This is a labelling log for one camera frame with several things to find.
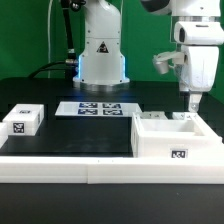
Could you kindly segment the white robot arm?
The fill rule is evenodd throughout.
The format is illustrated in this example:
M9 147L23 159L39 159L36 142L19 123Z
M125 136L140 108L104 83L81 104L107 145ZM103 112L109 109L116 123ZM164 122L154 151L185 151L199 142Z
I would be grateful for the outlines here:
M125 57L121 53L122 14L107 0L60 0L64 14L68 56L75 86L106 91L126 85ZM178 77L179 90L189 94L188 110L196 112L202 95L211 90L224 44L221 27L221 0L139 0L150 14L168 15L173 51L153 57L161 74L170 70ZM77 55L70 25L71 11L84 11L85 48Z

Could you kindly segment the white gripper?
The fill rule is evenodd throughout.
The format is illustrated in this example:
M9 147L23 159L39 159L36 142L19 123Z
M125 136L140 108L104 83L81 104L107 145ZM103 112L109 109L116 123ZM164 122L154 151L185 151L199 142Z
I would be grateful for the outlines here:
M209 92L214 84L219 59L217 46L181 46L184 64L179 75L180 90L184 92ZM189 96L189 111L199 110L201 93Z

